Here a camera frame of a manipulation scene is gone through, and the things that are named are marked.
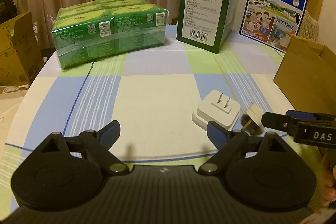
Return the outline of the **person's right hand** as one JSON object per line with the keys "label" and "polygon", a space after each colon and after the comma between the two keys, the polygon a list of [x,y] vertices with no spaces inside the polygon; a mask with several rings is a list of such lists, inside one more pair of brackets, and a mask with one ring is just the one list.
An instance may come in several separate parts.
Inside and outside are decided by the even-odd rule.
{"label": "person's right hand", "polygon": [[328,207],[335,201],[335,166],[333,170],[330,169],[329,159],[324,155],[321,162],[322,170],[322,205]]}

